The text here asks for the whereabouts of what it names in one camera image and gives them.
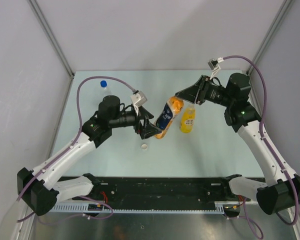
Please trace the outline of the white bottle cap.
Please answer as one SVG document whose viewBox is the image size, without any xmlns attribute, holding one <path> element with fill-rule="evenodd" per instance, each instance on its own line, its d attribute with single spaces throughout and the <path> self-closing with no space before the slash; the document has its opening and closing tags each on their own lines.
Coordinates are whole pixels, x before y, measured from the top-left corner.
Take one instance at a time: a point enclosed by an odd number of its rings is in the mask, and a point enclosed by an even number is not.
<svg viewBox="0 0 300 240">
<path fill-rule="evenodd" d="M 142 145 L 141 145 L 141 149 L 142 150 L 147 150 L 148 149 L 148 145 L 147 144 L 145 144 L 145 143 L 143 143 Z"/>
</svg>

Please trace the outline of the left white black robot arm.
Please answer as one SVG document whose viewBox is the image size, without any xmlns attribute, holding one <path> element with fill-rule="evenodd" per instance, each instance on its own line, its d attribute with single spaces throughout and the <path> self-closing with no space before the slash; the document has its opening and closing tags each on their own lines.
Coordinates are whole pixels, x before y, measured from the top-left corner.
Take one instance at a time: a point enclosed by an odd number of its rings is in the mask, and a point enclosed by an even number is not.
<svg viewBox="0 0 300 240">
<path fill-rule="evenodd" d="M 18 199 L 23 200 L 34 214 L 45 215 L 64 200 L 81 196 L 95 200 L 100 196 L 101 183 L 90 173 L 66 181 L 60 181 L 60 178 L 78 160 L 110 138 L 113 129 L 133 127 L 141 139 L 161 133 L 161 129 L 150 122 L 153 115 L 144 107 L 133 106 L 126 111 L 121 105 L 117 96 L 104 97 L 95 114 L 62 150 L 32 170 L 24 167 L 17 173 Z"/>
</svg>

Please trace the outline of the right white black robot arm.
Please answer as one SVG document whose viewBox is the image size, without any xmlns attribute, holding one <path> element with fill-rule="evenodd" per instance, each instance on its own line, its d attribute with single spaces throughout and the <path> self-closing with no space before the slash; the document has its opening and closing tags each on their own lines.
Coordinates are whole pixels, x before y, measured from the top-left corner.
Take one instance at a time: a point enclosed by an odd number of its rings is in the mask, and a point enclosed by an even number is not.
<svg viewBox="0 0 300 240">
<path fill-rule="evenodd" d="M 272 215 L 300 204 L 300 175 L 283 159 L 261 125 L 261 116 L 248 101 L 250 91 L 249 78 L 242 73 L 233 73 L 226 86 L 216 85 L 212 78 L 202 75 L 175 96 L 191 104 L 208 101 L 225 107 L 226 124 L 247 144 L 265 181 L 234 174 L 225 177 L 220 194 L 227 201 L 238 195 L 257 201 L 266 214 Z"/>
</svg>

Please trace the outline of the orange juice bottle yellow cap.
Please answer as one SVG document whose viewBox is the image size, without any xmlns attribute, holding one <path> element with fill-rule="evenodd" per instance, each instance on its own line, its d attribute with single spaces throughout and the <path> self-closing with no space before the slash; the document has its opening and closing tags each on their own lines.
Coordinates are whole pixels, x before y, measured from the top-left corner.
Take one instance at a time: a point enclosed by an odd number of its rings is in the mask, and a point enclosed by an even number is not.
<svg viewBox="0 0 300 240">
<path fill-rule="evenodd" d="M 173 123 L 174 119 L 182 111 L 184 107 L 184 101 L 178 97 L 172 96 L 168 99 L 164 108 L 154 125 L 161 130 L 161 133 L 156 134 L 154 137 L 162 139 L 168 132 L 169 127 Z"/>
</svg>

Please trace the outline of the yellow honey pomelo drink bottle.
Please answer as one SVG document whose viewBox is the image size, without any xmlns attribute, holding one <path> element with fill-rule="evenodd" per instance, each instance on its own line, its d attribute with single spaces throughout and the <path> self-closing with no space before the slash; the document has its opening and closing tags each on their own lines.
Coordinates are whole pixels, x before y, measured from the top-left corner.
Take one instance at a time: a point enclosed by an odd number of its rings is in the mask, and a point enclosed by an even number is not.
<svg viewBox="0 0 300 240">
<path fill-rule="evenodd" d="M 182 133 L 190 133 L 193 130 L 196 117 L 196 109 L 194 104 L 189 104 L 181 117 L 179 129 Z"/>
</svg>

